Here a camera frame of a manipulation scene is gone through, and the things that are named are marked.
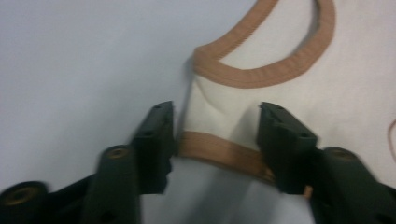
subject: garment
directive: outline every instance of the garment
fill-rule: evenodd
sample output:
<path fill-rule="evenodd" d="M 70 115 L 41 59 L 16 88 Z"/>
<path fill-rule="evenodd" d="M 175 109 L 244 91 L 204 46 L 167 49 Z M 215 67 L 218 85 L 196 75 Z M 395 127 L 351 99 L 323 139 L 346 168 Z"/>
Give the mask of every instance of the garment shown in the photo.
<path fill-rule="evenodd" d="M 182 156 L 272 181 L 255 143 L 258 105 L 269 102 L 308 126 L 319 147 L 357 153 L 396 187 L 396 5 L 318 0 L 316 14 L 314 4 L 257 1 L 229 33 L 196 49 Z"/>

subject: gray surface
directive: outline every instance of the gray surface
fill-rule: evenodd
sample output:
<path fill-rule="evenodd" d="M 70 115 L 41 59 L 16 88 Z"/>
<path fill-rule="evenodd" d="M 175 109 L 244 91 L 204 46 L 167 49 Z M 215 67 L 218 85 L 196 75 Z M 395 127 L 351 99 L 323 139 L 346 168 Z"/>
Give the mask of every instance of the gray surface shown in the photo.
<path fill-rule="evenodd" d="M 1 1 L 0 189 L 41 180 L 56 190 L 91 174 L 160 102 L 173 100 L 182 118 L 193 49 L 252 4 Z M 165 196 L 144 197 L 145 223 L 310 220 L 301 198 L 249 177 L 182 159 L 174 169 Z"/>

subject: brass screw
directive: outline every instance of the brass screw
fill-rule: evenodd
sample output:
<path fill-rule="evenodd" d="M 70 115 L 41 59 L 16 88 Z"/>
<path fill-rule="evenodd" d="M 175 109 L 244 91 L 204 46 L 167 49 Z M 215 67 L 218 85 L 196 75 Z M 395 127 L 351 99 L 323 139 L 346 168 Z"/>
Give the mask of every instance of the brass screw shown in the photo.
<path fill-rule="evenodd" d="M 34 198 L 38 193 L 36 188 L 26 187 L 22 189 L 16 189 L 11 191 L 3 201 L 4 205 L 11 206 L 21 203 L 26 203 Z"/>
<path fill-rule="evenodd" d="M 334 150 L 332 150 L 332 154 L 333 154 L 335 157 L 337 157 L 337 158 L 339 158 L 339 159 L 346 160 L 346 161 L 353 161 L 353 160 L 356 159 L 355 155 L 353 155 L 352 153 L 346 152 L 346 151 L 340 150 L 340 149 L 334 149 Z"/>
<path fill-rule="evenodd" d="M 107 152 L 107 156 L 110 159 L 118 159 L 126 156 L 128 154 L 128 150 L 126 148 L 114 148 L 111 151 Z"/>

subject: neckline trim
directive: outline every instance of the neckline trim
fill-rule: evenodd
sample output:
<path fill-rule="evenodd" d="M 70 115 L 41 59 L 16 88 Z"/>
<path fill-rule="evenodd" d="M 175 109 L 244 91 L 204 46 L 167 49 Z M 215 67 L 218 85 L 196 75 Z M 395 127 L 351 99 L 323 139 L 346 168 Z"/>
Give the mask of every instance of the neckline trim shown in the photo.
<path fill-rule="evenodd" d="M 221 85 L 254 89 L 280 84 L 305 73 L 332 42 L 335 8 L 332 0 L 318 0 L 318 29 L 289 57 L 268 65 L 239 69 L 219 60 L 242 44 L 267 18 L 278 0 L 259 0 L 235 27 L 214 42 L 194 52 L 194 70 L 202 77 Z"/>

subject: cream fabric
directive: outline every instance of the cream fabric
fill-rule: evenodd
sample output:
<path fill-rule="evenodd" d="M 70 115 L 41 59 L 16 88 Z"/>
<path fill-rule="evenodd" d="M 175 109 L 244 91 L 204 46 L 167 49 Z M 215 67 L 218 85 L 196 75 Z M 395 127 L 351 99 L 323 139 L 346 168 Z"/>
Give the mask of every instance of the cream fabric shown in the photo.
<path fill-rule="evenodd" d="M 258 105 L 282 105 L 320 137 L 319 147 L 356 152 L 381 182 L 396 187 L 389 143 L 396 141 L 396 131 L 389 132 L 396 119 L 396 2 L 334 3 L 332 43 L 301 76 L 239 89 L 196 74 L 185 131 L 258 150 Z M 280 0 L 259 28 L 220 61 L 251 69 L 289 57 L 315 32 L 318 14 L 313 1 Z"/>

